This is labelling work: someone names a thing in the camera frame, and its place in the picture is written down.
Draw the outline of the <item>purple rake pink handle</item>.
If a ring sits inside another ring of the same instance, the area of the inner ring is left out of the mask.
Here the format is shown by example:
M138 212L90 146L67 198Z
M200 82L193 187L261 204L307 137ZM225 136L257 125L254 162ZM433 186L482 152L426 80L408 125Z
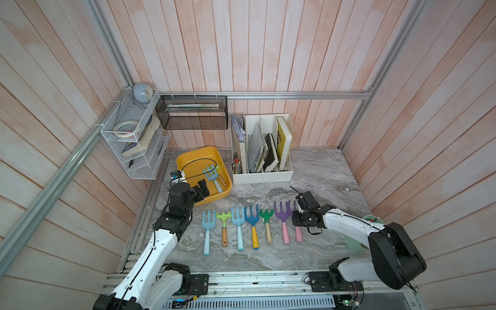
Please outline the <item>purple rake pink handle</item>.
M277 207L276 202L275 202L274 203L274 212L275 212L276 217L282 221L283 243L284 243L284 245L289 245L290 239L289 239L289 233L288 233L288 227L287 227L286 220L292 216L291 202L287 201L285 203L285 207L283 207L282 202L280 202L280 206Z
M303 242L303 239L302 239L302 230L301 230L301 226L298 226L300 224L300 221L299 221L299 214L300 214L300 209L299 209L299 206L297 204L297 201L294 200L293 201L293 212L292 212L292 221L293 221L293 226L295 228L295 236L296 236L296 241L298 243L301 243Z

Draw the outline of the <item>light blue hand fork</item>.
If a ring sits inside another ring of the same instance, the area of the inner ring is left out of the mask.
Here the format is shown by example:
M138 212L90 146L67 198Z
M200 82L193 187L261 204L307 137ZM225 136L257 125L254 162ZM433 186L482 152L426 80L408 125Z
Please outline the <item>light blue hand fork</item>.
M205 229L204 255L210 254L210 232L216 225L216 211L203 211L201 226Z

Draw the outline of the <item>yellow storage tray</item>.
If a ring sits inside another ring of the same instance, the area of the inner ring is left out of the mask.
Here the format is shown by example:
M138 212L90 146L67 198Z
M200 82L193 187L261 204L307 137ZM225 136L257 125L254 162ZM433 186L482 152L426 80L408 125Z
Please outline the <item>yellow storage tray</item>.
M219 193L213 182L209 181L205 176L203 169L207 166L215 164L220 166L220 174L226 179L228 188L223 189L223 193ZM204 147L179 155L176 159L178 170L185 173L186 182L194 187L202 179L206 180L210 195L201 202L195 203L195 207L209 204L211 202L227 197L233 187L226 165L216 147Z

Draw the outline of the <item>dark green rake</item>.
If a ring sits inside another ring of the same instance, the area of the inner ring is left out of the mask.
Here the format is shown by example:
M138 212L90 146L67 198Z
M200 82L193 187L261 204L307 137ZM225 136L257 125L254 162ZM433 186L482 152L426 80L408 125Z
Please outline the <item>dark green rake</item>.
M266 238L267 242L271 243L273 241L271 234L270 218L274 215L273 209L260 210L260 217L263 219L266 226Z

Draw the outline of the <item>green rake wooden handle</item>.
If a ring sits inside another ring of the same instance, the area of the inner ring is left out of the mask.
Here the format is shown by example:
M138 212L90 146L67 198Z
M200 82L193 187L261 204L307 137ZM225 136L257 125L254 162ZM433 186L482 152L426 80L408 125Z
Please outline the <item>green rake wooden handle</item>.
M220 185L222 186L222 188L223 189L228 188L228 184L226 182L226 179L220 174L220 166L219 165L217 165L217 167L216 167L216 172L218 175L217 179L220 182Z
M221 213L216 214L216 218L218 220L222 221L222 246L227 247L228 246L228 235L227 235L227 219L231 218L231 211L229 212L224 212L222 211Z

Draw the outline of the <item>blue fork yellow handle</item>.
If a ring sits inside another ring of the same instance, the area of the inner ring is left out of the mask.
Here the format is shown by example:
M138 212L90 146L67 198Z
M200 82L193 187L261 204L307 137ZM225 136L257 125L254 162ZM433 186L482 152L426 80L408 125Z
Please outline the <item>blue fork yellow handle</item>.
M244 215L245 215L245 221L251 225L253 249L257 250L259 249L259 241L258 241L256 224L260 219L258 205L255 207L255 209L253 209L252 205L246 207L244 209Z

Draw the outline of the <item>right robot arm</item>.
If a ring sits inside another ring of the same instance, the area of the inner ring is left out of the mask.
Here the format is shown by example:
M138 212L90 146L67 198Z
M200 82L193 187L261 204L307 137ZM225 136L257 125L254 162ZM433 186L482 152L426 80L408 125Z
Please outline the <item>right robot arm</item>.
M309 191L298 194L296 201L301 210L292 215L294 226L337 231L369 249L368 258L345 257L332 263L325 288L345 291L354 284L380 280L399 290L426 271L426 261L400 224L374 223L333 205L320 205Z

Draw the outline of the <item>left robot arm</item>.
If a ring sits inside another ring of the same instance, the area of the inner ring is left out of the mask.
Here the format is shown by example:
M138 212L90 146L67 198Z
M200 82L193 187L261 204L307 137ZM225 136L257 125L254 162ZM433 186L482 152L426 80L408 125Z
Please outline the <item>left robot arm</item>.
M173 185L167 204L153 225L152 237L137 263L111 294L98 297L93 308L163 309L174 294L190 292L191 272L186 265L170 263L165 274L159 279L156 277L191 223L195 203L209 195L204 179L194 187L187 182Z

